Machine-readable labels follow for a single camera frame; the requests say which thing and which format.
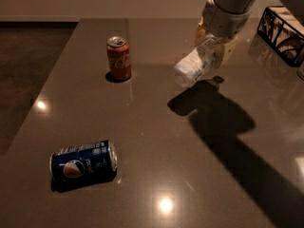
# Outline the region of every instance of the blue soda can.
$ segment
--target blue soda can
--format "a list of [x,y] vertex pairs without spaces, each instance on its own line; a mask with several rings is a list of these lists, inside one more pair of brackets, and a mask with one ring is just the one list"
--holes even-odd
[[117,155],[110,141],[62,148],[49,160],[51,176],[57,182],[89,181],[114,176]]

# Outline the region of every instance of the red soda can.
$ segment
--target red soda can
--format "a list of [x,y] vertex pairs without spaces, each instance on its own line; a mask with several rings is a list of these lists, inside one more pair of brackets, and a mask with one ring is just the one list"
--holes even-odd
[[112,78],[125,81],[131,77],[129,44],[123,37],[113,36],[107,40],[107,60]]

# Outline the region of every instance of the table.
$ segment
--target table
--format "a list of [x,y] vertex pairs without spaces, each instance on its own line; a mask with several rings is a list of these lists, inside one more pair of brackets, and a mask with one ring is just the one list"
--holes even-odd
[[[304,227],[304,82],[250,19],[231,60],[181,88],[172,66],[197,23],[80,21],[0,161],[2,227]],[[105,77],[112,35],[130,44],[120,84]],[[103,139],[117,149],[114,181],[52,191],[50,155]]]

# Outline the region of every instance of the dark floor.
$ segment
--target dark floor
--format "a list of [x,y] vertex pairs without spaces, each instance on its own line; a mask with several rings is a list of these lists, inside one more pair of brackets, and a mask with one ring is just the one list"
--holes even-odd
[[0,156],[27,117],[77,23],[0,23]]

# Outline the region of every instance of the beige wall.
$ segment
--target beige wall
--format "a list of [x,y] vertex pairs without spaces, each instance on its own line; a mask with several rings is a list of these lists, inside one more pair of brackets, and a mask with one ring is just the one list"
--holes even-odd
[[[80,18],[198,18],[206,0],[0,0],[0,21]],[[257,0],[252,16],[278,0]]]

